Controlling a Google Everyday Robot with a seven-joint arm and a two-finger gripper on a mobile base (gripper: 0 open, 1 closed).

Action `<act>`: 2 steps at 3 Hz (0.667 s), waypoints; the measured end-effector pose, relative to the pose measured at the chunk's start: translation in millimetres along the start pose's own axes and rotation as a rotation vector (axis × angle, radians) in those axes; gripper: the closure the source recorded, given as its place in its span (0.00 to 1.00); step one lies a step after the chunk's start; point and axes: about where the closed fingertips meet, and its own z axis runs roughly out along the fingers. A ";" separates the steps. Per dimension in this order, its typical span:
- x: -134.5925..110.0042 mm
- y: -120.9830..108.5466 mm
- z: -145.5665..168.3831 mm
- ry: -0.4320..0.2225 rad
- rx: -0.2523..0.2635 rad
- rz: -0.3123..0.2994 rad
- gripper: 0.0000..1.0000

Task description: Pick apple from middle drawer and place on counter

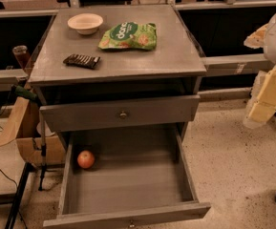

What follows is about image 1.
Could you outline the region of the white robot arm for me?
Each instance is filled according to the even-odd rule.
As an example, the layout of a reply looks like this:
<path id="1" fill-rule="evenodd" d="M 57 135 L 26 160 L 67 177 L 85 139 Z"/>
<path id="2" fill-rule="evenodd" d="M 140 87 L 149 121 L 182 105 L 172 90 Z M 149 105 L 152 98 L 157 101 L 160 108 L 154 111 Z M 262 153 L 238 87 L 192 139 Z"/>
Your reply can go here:
<path id="1" fill-rule="evenodd" d="M 265 125 L 276 112 L 276 13 L 267 24 L 251 33 L 244 45 L 252 49 L 262 48 L 264 57 L 274 64 L 268 73 L 257 75 L 246 106 L 244 125 L 255 129 Z"/>

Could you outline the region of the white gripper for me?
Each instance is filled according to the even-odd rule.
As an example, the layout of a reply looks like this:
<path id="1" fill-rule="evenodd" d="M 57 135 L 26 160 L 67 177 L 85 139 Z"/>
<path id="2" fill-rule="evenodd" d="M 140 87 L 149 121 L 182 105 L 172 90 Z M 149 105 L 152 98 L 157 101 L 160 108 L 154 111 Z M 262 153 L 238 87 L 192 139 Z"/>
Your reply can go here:
<path id="1" fill-rule="evenodd" d="M 276 112 L 276 65 L 271 71 L 259 71 L 247 102 L 243 124 L 250 129 L 265 125 Z"/>

